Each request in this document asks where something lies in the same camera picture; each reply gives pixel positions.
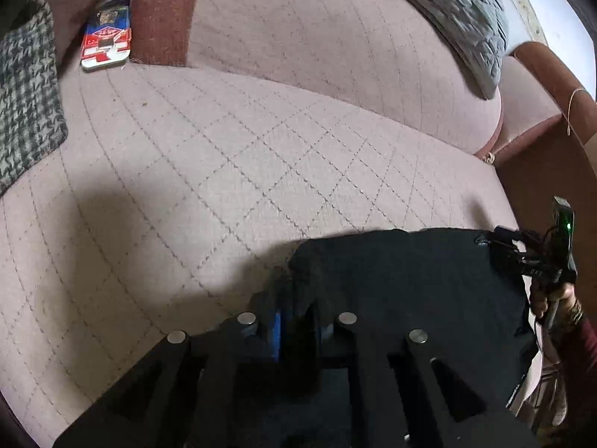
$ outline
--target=houndstooth cushion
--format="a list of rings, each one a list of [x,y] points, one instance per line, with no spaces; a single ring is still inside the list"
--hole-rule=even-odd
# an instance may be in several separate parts
[[[26,22],[0,40],[0,196],[68,133],[50,6],[29,0],[21,17]]]
[[[0,390],[41,448],[165,333],[241,311],[297,241],[516,226],[493,167],[309,91],[76,63],[61,91],[69,139],[0,200]]]

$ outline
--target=quilted stitching pattern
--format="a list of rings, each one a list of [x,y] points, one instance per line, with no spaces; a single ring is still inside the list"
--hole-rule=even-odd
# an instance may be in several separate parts
[[[312,92],[130,64],[61,90],[69,139],[0,200],[0,389],[42,448],[165,333],[241,311],[297,241],[515,226],[492,167]]]
[[[468,153],[496,130],[501,101],[478,85],[407,0],[197,0],[187,65],[319,92]]]

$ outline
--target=silver bolt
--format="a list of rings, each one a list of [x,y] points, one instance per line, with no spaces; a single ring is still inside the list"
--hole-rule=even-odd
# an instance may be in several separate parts
[[[338,321],[342,325],[353,325],[356,323],[356,315],[351,312],[344,312],[338,315]]]
[[[427,332],[425,332],[424,330],[414,329],[414,330],[411,330],[408,333],[408,337],[414,343],[425,343],[425,342],[427,342],[427,339],[429,338],[429,335],[427,335]]]
[[[242,325],[253,325],[256,319],[255,314],[251,312],[243,312],[237,317],[238,323]]]
[[[174,330],[168,334],[168,341],[170,343],[183,343],[186,339],[186,333],[182,330]]]

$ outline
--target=red sleeve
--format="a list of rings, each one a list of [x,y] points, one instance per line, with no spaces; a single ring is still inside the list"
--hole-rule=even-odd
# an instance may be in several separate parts
[[[586,318],[557,346],[571,419],[597,413],[597,336]]]

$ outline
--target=gray pillow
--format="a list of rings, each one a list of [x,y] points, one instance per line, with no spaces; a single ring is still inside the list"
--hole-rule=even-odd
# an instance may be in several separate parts
[[[446,37],[491,99],[500,82],[508,24],[501,0],[410,0]]]

